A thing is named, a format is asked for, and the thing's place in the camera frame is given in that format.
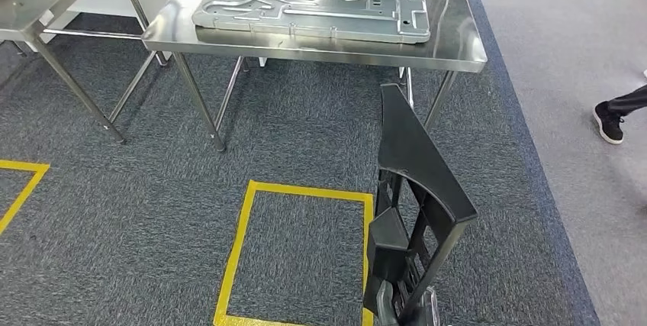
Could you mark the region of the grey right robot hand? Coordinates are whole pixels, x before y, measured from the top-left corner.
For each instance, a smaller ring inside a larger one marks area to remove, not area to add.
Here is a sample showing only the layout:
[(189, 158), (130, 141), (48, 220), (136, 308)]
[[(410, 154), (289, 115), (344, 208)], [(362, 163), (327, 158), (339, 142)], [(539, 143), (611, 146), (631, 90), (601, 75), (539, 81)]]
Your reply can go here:
[(428, 286), (422, 294), (414, 313), (407, 321), (398, 321), (393, 304), (393, 287), (383, 280), (376, 295), (377, 316), (380, 325), (406, 325), (406, 326), (440, 326), (440, 316), (436, 298), (436, 291)]

